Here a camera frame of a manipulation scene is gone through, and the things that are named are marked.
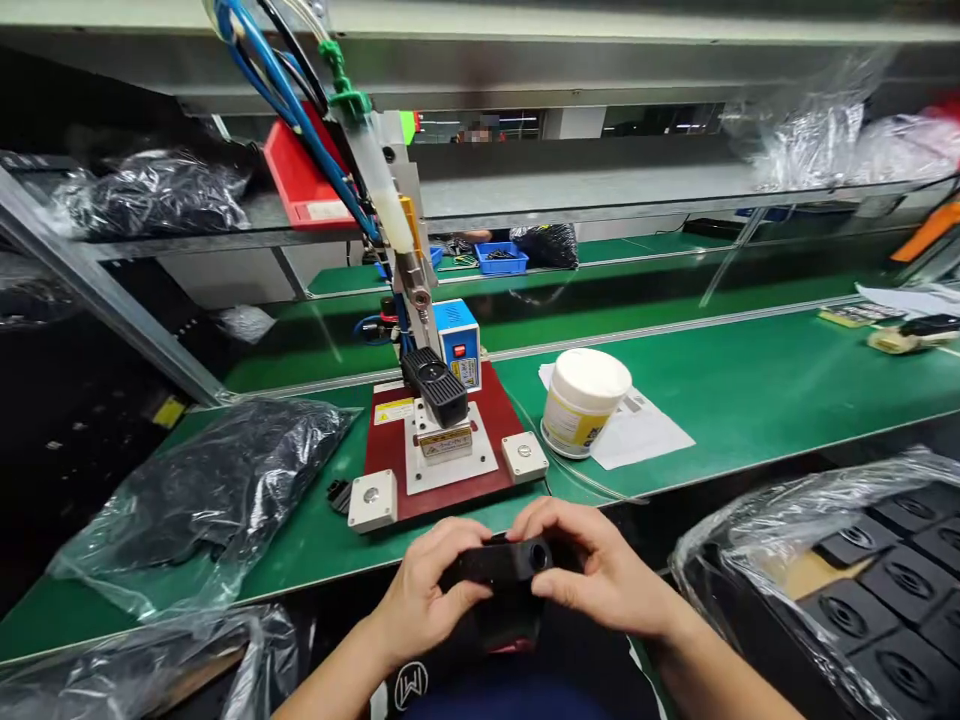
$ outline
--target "metal shelf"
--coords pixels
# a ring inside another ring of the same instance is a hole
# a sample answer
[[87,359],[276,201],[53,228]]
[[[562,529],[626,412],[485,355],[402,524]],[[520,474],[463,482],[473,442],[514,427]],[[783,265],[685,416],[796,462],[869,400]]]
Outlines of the metal shelf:
[[123,258],[164,257],[191,253],[219,252],[221,250],[251,250],[256,248],[313,245],[344,242],[360,237],[356,229],[304,232],[290,226],[280,196],[260,193],[244,200],[243,209],[252,227],[249,230],[199,235],[193,237],[127,240],[112,243],[80,243],[84,253],[97,262]]
[[[903,195],[922,182],[758,193],[722,136],[412,145],[429,232]],[[718,197],[717,188],[725,194]]]

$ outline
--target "white container lid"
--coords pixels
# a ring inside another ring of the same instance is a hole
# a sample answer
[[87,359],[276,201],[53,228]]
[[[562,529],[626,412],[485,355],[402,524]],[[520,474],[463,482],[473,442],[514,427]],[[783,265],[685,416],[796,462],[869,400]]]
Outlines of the white container lid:
[[557,358],[551,385],[567,402],[583,410],[605,412],[616,407],[633,385],[633,378],[612,355],[574,348]]

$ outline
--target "blue control box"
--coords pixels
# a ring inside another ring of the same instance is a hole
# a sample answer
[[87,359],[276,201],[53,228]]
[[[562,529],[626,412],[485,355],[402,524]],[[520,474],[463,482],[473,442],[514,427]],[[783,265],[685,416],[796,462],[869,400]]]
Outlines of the blue control box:
[[443,361],[468,392],[479,390],[480,326],[463,300],[433,304]]

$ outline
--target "finger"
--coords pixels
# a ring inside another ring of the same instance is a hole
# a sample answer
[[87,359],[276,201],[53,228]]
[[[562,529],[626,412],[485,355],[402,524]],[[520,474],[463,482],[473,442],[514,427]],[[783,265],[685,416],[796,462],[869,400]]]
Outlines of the finger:
[[553,600],[558,605],[588,615],[594,615],[594,611],[602,604],[596,597],[595,582],[585,575],[559,568],[535,575],[530,591],[537,597]]
[[431,607],[437,624],[452,630],[460,618],[481,600],[493,597],[493,590],[469,580],[461,580]]
[[417,558],[418,580],[429,583],[431,586],[436,585],[443,571],[450,567],[460,553],[472,548],[483,547],[485,539],[487,538],[484,537],[483,533],[471,525],[461,525],[452,529],[444,535],[443,542]]
[[471,520],[470,518],[446,517],[430,528],[430,530],[414,540],[413,543],[411,543],[410,548],[407,550],[407,556],[422,557],[424,554],[430,552],[433,548],[442,543],[444,538],[458,528],[470,529],[473,532],[476,532],[484,540],[489,540],[491,537],[493,537],[493,532],[476,520]]
[[558,500],[551,497],[547,502],[536,508],[521,529],[520,538],[529,540],[542,535],[544,530],[559,528],[583,548],[594,552],[600,548],[605,539],[613,534],[619,536],[619,531],[607,520],[603,513],[595,508]]
[[513,521],[513,526],[507,530],[507,540],[515,542],[520,540],[523,537],[523,529],[527,526],[527,522],[530,520],[530,516],[536,512],[538,509],[543,507],[543,505],[550,500],[549,495],[544,495],[543,497],[538,497],[532,503],[527,505],[523,510],[520,511],[520,514],[517,515],[516,520]]

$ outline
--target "logo on shirt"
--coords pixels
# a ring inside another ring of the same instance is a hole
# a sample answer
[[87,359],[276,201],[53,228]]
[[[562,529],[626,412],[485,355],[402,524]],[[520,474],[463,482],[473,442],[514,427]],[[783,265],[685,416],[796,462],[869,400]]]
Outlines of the logo on shirt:
[[397,684],[393,687],[393,704],[397,710],[407,709],[410,696],[420,697],[427,694],[427,669],[422,662],[414,660],[400,669]]

